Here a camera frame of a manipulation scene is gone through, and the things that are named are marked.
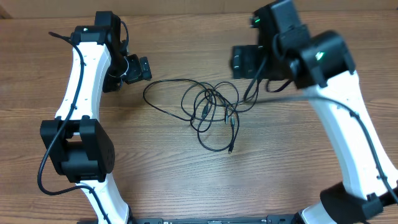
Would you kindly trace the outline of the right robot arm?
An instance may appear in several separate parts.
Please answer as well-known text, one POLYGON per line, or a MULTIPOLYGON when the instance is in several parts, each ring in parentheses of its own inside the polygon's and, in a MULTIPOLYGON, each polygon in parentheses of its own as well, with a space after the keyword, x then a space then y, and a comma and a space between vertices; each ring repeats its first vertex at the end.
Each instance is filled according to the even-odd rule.
POLYGON ((255 45, 232 49, 235 79, 293 83, 318 115, 338 158, 343 180, 287 223, 366 223, 397 203, 397 169, 370 119, 353 57, 344 38, 328 30, 311 35, 292 1, 254 11, 255 45))

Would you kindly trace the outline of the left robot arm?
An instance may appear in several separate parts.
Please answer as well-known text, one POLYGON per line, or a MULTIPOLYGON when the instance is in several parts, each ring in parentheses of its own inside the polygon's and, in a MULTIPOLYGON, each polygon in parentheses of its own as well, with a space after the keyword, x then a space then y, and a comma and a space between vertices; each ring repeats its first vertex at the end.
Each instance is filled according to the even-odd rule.
POLYGON ((103 93, 152 78, 147 57, 129 54, 129 39, 121 40, 126 27, 113 12, 98 11, 92 26, 78 26, 69 36, 50 33, 73 47, 73 63, 60 108, 40 126, 46 152, 37 185, 46 195, 81 190, 96 223, 136 222, 114 180, 114 145, 99 119, 103 93))

